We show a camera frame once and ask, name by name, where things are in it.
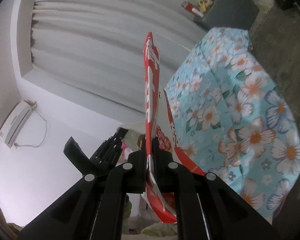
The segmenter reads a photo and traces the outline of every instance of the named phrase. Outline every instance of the white flower pattern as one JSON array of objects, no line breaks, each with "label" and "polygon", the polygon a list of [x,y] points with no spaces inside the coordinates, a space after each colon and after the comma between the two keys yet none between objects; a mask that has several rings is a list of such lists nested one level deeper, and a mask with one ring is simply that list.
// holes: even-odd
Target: white flower pattern
[{"label": "white flower pattern", "polygon": [[202,131],[207,131],[211,125],[217,125],[220,122],[218,111],[215,106],[207,106],[204,110],[202,118],[198,120],[202,123]]},{"label": "white flower pattern", "polygon": [[271,154],[275,160],[279,160],[275,168],[277,172],[293,175],[300,172],[300,141],[295,130],[287,132],[284,141],[275,138]]},{"label": "white flower pattern", "polygon": [[244,126],[239,130],[239,137],[245,139],[240,143],[242,153],[252,152],[256,158],[260,158],[266,151],[265,144],[272,143],[275,131],[264,129],[261,117],[255,118],[250,126]]},{"label": "white flower pattern", "polygon": [[167,94],[186,155],[271,223],[300,174],[300,140],[287,103],[249,46],[247,31],[213,28]]},{"label": "white flower pattern", "polygon": [[239,90],[237,97],[232,94],[227,102],[234,124],[239,124],[242,117],[249,117],[253,114],[251,99],[242,90]]}]

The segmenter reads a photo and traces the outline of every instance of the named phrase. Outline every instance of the white curtain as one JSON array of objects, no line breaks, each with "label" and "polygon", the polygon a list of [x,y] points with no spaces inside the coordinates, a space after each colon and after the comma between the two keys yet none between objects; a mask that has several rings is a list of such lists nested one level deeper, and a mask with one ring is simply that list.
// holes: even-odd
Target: white curtain
[{"label": "white curtain", "polygon": [[183,1],[196,0],[36,0],[33,68],[143,112],[147,33],[159,48],[163,86],[205,35]]}]

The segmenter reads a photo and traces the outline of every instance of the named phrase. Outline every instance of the orange flower center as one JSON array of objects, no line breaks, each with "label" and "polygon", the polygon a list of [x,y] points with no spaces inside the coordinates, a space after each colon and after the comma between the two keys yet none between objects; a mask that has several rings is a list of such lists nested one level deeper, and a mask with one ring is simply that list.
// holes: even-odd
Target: orange flower center
[{"label": "orange flower center", "polygon": [[257,84],[253,84],[249,87],[249,90],[250,90],[250,94],[252,95],[256,95],[259,93],[259,87]]},{"label": "orange flower center", "polygon": [[186,149],[186,154],[187,154],[188,156],[190,156],[190,155],[193,154],[193,149],[192,149],[192,147],[189,147],[189,148]]},{"label": "orange flower center", "polygon": [[256,144],[256,143],[258,143],[258,142],[260,142],[260,141],[261,141],[261,135],[260,135],[260,134],[255,133],[255,134],[252,134],[252,135],[250,136],[250,142],[251,142],[252,144]]},{"label": "orange flower center", "polygon": [[296,149],[294,147],[288,147],[287,148],[287,157],[289,160],[294,160],[294,158],[297,156]]},{"label": "orange flower center", "polygon": [[235,109],[236,109],[237,111],[241,111],[241,104],[237,104],[237,106],[235,107]]},{"label": "orange flower center", "polygon": [[253,66],[253,70],[260,71],[261,67],[259,65],[255,65],[255,66]]},{"label": "orange flower center", "polygon": [[238,61],[238,63],[237,63],[238,66],[241,66],[241,65],[243,65],[243,64],[244,64],[244,60],[243,60],[243,59],[240,59],[240,60]]},{"label": "orange flower center", "polygon": [[205,116],[205,117],[206,117],[206,120],[207,120],[207,121],[211,120],[211,119],[212,119],[212,116],[213,116],[212,113],[207,113],[206,116]]},{"label": "orange flower center", "polygon": [[246,194],[242,194],[241,197],[251,206],[252,205],[252,199]]},{"label": "orange flower center", "polygon": [[279,114],[283,114],[283,112],[284,112],[284,106],[283,106],[283,104],[279,104],[278,105],[278,112],[279,112]]},{"label": "orange flower center", "polygon": [[235,153],[239,152],[239,144],[235,144],[235,146],[234,146],[234,152]]}]

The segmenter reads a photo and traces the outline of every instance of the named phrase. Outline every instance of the red snack package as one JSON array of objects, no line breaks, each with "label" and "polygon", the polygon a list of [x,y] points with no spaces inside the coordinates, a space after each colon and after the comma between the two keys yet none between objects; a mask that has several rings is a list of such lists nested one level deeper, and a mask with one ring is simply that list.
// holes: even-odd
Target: red snack package
[{"label": "red snack package", "polygon": [[146,106],[146,152],[150,183],[146,184],[146,198],[152,210],[163,223],[175,223],[174,195],[161,194],[153,174],[152,139],[158,137],[159,147],[171,152],[173,160],[186,166],[191,172],[204,175],[178,146],[167,94],[159,84],[159,52],[153,43],[152,33],[148,33],[144,49],[145,64],[145,106]]}]

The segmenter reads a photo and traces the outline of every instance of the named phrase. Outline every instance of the air conditioner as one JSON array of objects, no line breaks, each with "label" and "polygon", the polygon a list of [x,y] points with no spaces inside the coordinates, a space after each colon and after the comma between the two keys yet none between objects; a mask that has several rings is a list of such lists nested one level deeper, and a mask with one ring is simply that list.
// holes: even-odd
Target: air conditioner
[{"label": "air conditioner", "polygon": [[11,148],[21,128],[32,113],[31,106],[22,101],[13,109],[0,130],[0,138]]}]

